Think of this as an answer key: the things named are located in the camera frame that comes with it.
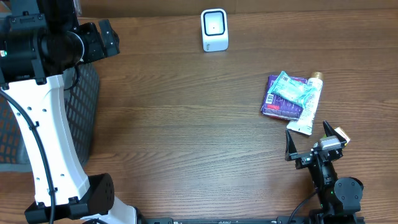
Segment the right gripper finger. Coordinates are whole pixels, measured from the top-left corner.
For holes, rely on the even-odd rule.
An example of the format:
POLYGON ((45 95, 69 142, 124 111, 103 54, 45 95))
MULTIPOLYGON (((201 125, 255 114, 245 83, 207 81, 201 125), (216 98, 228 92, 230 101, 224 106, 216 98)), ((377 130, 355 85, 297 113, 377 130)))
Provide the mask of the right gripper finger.
POLYGON ((336 136, 339 138, 340 136, 326 120, 323 121, 323 129, 326 137, 336 136))
POLYGON ((295 160, 298 156, 298 153, 288 129, 285 130, 285 136, 286 136, 285 160, 286 161, 295 160))

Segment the green juice carton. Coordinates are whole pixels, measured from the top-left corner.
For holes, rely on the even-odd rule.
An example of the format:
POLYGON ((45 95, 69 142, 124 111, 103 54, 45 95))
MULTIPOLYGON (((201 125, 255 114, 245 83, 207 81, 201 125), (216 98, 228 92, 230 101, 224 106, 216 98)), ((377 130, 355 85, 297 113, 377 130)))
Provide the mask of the green juice carton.
MULTIPOLYGON (((325 137, 329 137, 329 136, 334 136, 333 133, 329 133, 329 134, 328 134, 328 131, 326 130, 326 128, 324 128, 324 130, 325 130, 325 135, 323 136, 324 138, 325 138, 325 137)), ((337 127, 337 128, 334 129, 334 131, 335 131, 338 135, 340 135, 340 136, 345 140, 345 146, 347 146, 348 143, 351 141, 351 139, 350 139, 350 137, 344 132, 344 130, 343 130, 341 127, 337 127)))

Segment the white tube with gold cap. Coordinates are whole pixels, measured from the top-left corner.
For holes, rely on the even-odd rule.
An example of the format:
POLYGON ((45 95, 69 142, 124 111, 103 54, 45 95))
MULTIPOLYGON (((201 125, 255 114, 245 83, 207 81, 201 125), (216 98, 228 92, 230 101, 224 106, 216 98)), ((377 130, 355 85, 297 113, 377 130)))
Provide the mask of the white tube with gold cap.
POLYGON ((323 88, 322 72, 313 72, 307 84, 315 87, 315 92, 310 95, 299 119, 297 121, 290 121, 287 125, 287 129, 310 136, 312 134, 313 122, 323 88))

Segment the red purple pad package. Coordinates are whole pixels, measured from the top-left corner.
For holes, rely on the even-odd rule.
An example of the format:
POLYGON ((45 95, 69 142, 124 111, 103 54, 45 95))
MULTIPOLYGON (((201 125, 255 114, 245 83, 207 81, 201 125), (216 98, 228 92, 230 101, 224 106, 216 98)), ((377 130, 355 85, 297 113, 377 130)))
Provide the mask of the red purple pad package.
POLYGON ((268 93, 276 78, 277 75, 269 75, 268 77, 261 113, 266 116, 296 121, 302 114, 303 108, 281 96, 268 93))

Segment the teal wipes packet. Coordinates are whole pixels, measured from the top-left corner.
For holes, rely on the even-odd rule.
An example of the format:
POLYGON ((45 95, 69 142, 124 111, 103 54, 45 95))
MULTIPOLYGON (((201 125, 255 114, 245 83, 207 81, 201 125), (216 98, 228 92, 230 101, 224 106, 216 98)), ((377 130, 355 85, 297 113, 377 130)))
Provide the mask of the teal wipes packet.
POLYGON ((278 95, 295 105, 305 108, 307 101, 316 90, 314 86, 298 82, 290 78, 284 71, 281 71, 267 92, 278 95))

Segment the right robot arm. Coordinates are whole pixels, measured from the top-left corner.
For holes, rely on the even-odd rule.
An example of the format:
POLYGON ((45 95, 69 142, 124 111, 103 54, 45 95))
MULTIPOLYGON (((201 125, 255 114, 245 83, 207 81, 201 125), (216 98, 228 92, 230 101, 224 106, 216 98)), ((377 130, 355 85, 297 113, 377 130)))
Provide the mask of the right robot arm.
POLYGON ((343 157, 348 138, 329 122, 323 122, 325 135, 308 153, 297 152, 288 130, 285 132, 285 160, 294 161, 296 169, 308 169, 315 191, 296 206, 287 223, 364 223, 356 214, 361 210, 364 185, 354 177, 338 177, 333 162, 343 157), (309 211, 306 217, 298 217, 298 211, 317 196, 320 208, 309 211))

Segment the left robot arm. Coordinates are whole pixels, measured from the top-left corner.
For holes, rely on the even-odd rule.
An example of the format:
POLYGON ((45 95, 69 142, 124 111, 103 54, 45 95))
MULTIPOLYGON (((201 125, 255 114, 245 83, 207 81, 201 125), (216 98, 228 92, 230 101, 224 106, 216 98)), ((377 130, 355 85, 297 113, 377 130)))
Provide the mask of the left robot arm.
POLYGON ((111 176, 83 170, 64 102, 65 70, 119 53, 110 22, 80 24, 73 1, 31 0, 12 1, 6 23, 1 95, 16 116, 35 181, 26 220, 137 224, 137 210, 117 198, 111 176))

